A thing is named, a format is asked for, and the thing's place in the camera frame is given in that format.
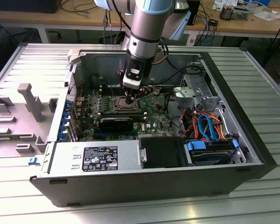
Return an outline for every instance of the power supply label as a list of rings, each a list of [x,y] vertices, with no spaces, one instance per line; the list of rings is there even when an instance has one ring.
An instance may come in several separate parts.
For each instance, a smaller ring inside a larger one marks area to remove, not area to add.
[[[117,146],[85,147],[82,170],[84,172],[117,170]]]

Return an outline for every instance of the white sticker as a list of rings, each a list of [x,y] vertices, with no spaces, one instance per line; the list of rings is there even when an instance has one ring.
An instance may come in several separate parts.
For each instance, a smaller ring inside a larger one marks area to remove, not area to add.
[[[139,70],[136,70],[136,69],[131,69],[131,72],[132,72],[132,73],[135,73],[135,74],[139,74],[140,71],[139,71]]]

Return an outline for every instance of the motherboard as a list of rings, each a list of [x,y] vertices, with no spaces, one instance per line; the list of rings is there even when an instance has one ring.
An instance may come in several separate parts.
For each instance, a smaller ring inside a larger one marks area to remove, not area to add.
[[[125,103],[119,89],[83,90],[76,99],[79,141],[135,140],[141,136],[173,136],[164,110],[164,93]]]

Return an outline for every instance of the blue cable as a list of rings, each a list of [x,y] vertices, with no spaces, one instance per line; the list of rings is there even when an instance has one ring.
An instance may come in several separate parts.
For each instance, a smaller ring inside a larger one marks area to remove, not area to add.
[[[206,28],[207,28],[206,37],[205,37],[204,42],[203,42],[203,45],[202,45],[202,46],[204,46],[204,45],[206,44],[206,40],[207,40],[207,38],[208,38],[208,36],[209,36],[210,27],[209,27],[209,24],[208,24],[206,18],[203,17],[203,16],[201,16],[201,18],[204,19],[205,24],[206,24]]]
[[[214,128],[213,128],[213,124],[211,122],[211,119],[208,115],[206,114],[202,114],[200,115],[200,117],[198,118],[198,128],[199,128],[199,131],[200,133],[206,138],[207,141],[210,141],[210,138],[207,136],[206,133],[204,133],[203,129],[202,129],[202,119],[203,118],[206,118],[208,123],[209,123],[209,126],[210,126],[210,134],[211,134],[211,137],[214,141],[219,141],[218,137],[217,137],[217,134],[214,132]]]

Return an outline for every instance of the blue latch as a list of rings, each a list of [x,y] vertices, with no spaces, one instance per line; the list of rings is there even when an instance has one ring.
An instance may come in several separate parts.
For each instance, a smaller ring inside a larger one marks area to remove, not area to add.
[[[68,118],[68,117],[69,117],[69,113],[63,112],[63,113],[62,113],[62,117],[63,117],[63,118]]]
[[[68,99],[66,99],[66,100],[65,100],[65,105],[64,105],[64,106],[65,106],[65,107],[71,106],[71,101],[68,100]]]
[[[206,149],[206,145],[204,141],[189,141],[187,143],[188,150],[204,150]]]
[[[192,145],[195,150],[206,149],[204,141],[192,141]]]
[[[40,165],[37,157],[30,158],[28,165]]]
[[[66,129],[65,126],[60,126],[60,127],[59,127],[59,131],[60,131],[60,132],[65,131],[65,129]]]
[[[58,133],[57,138],[59,140],[65,139],[65,134],[64,133]]]
[[[235,147],[236,149],[239,148],[238,141],[236,141],[236,140],[234,139],[234,140],[232,140],[232,143],[233,143],[233,145],[234,145],[234,147]]]
[[[65,119],[65,118],[62,118],[62,119],[61,119],[61,124],[62,124],[62,125],[65,125],[67,122],[68,122],[67,119]]]
[[[189,150],[189,151],[193,150],[193,146],[192,146],[192,142],[191,142],[191,141],[189,141],[189,142],[187,143],[187,146],[188,146],[188,150]]]

